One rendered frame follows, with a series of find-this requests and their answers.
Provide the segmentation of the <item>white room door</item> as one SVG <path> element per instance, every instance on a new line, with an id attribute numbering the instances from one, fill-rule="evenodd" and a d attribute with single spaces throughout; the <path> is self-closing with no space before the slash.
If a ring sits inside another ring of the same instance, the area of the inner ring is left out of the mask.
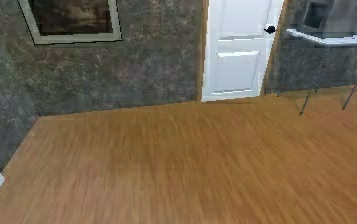
<path id="1" fill-rule="evenodd" d="M 209 0 L 201 100 L 261 93 L 285 0 Z"/>

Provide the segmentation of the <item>framed dark picture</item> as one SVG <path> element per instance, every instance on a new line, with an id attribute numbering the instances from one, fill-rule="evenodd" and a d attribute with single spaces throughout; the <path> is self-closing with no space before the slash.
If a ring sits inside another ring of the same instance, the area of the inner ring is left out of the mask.
<path id="1" fill-rule="evenodd" d="M 117 0 L 17 0 L 35 45 L 122 39 Z"/>

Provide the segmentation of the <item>grey table with thin legs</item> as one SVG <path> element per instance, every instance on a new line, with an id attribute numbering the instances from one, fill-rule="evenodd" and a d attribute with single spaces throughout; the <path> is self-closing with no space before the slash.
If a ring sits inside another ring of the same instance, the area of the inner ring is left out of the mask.
<path id="1" fill-rule="evenodd" d="M 288 37 L 274 59 L 276 93 L 305 90 L 299 111 L 303 115 L 312 94 L 322 88 L 349 86 L 342 101 L 345 110 L 357 91 L 357 35 L 321 38 L 287 29 Z"/>

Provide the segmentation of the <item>grey box-shaped appliance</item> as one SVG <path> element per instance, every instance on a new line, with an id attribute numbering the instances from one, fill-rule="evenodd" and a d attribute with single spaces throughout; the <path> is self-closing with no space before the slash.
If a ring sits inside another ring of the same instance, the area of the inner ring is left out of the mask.
<path id="1" fill-rule="evenodd" d="M 293 28 L 319 38 L 357 35 L 357 0 L 307 0 Z"/>

